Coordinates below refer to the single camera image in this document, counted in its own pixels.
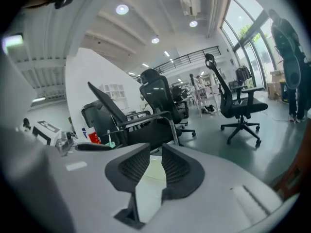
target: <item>caster wheel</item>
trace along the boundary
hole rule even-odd
[[[261,140],[257,140],[257,141],[256,141],[256,146],[255,146],[255,147],[256,147],[256,148],[259,148],[260,144],[261,144]]]

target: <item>railing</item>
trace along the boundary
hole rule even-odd
[[[214,56],[221,55],[218,46],[202,49],[197,52],[192,52],[189,54],[186,54],[184,56],[181,56],[179,58],[176,58],[173,60],[173,62],[168,61],[167,63],[164,63],[162,65],[159,65],[154,68],[154,70],[158,71],[158,73],[162,74],[164,72],[174,70],[176,68],[180,68],[185,65],[189,65],[192,63],[196,63],[202,60],[205,60],[205,54],[211,53]]]

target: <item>gray floor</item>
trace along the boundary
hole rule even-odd
[[[227,145],[226,141],[234,128],[220,131],[221,124],[235,123],[219,115],[203,114],[196,106],[190,107],[187,129],[195,129],[196,137],[183,133],[180,142],[188,148],[228,159],[263,182],[271,184],[273,179],[285,172],[291,165],[301,144],[306,122],[294,124],[288,121],[288,105],[267,98],[266,92],[257,92],[256,98],[268,104],[268,109],[252,114],[249,122],[260,123],[262,143],[255,148],[256,139],[246,131],[240,131]]]

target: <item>cardboard box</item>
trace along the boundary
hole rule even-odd
[[[279,82],[267,83],[268,98],[278,100],[281,97],[281,85]]]
[[[272,75],[272,79],[271,79],[272,83],[278,83],[280,80],[285,79],[283,70],[272,71],[270,72],[270,74]]]

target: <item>pants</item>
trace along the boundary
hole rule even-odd
[[[304,63],[304,56],[302,56],[301,51],[296,51],[295,55],[297,56],[301,80],[300,85],[298,86],[298,110],[296,104],[296,90],[288,90],[289,102],[290,102],[290,114],[297,119],[302,119],[305,115],[305,108],[307,105],[307,84],[306,84],[306,64]]]

